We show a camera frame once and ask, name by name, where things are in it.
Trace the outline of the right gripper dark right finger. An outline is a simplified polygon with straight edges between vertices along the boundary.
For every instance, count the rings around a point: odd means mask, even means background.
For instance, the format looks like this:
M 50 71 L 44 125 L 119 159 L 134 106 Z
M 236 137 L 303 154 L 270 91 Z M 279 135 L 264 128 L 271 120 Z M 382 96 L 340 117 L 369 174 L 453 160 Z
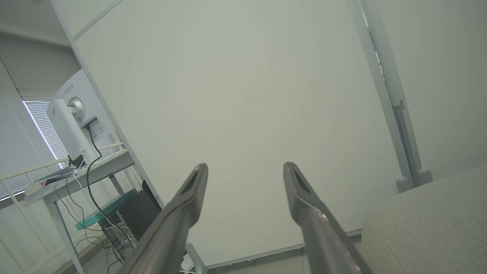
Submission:
M 283 165 L 292 219 L 302 230 L 312 274 L 372 274 L 352 240 L 293 162 Z

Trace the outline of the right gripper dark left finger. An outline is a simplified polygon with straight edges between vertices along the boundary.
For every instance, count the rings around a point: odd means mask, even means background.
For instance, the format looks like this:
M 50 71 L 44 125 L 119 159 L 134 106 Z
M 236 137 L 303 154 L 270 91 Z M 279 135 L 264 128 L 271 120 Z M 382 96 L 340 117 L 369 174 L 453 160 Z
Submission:
M 189 230 L 198 222 L 208 181 L 207 164 L 198 164 L 144 233 L 120 274 L 178 274 Z

